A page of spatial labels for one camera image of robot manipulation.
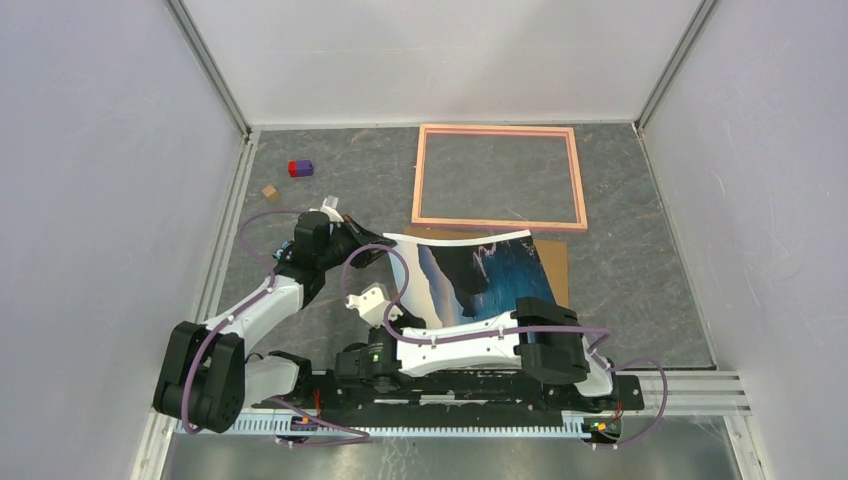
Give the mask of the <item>mountain sea photo print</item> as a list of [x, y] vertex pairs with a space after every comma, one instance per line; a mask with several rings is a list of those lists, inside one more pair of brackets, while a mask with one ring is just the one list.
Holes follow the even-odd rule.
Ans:
[[387, 233], [402, 265], [390, 256], [400, 303], [429, 328], [458, 326], [513, 310], [521, 297], [557, 303], [527, 230], [482, 239], [433, 240]]

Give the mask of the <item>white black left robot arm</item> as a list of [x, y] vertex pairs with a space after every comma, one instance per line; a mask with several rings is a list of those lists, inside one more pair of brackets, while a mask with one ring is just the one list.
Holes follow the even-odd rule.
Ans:
[[314, 394], [310, 360], [272, 352], [252, 361], [255, 345], [308, 306], [338, 266], [364, 268], [395, 241], [330, 207], [299, 213], [293, 236], [268, 256], [260, 285], [223, 313], [171, 331], [152, 407], [189, 434], [229, 430], [246, 408], [279, 397], [290, 407]]

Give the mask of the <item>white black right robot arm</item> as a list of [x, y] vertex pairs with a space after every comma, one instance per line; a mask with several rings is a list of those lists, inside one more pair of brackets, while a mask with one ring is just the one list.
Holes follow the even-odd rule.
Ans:
[[536, 297], [510, 311], [464, 325], [429, 327], [385, 299], [347, 306], [369, 324], [366, 343], [337, 354], [335, 378], [379, 392], [454, 370], [518, 369], [544, 385], [573, 385], [580, 400], [602, 408], [618, 393], [611, 362], [598, 354], [608, 331], [584, 328], [575, 311]]

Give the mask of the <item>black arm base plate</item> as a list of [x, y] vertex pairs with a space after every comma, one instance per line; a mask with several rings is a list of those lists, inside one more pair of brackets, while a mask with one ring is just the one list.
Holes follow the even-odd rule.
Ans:
[[284, 400], [346, 427], [553, 427], [562, 414], [642, 411], [637, 377], [613, 377], [613, 391], [585, 397], [574, 385], [544, 384], [519, 370], [447, 370], [407, 379], [392, 391], [332, 370], [314, 372]]

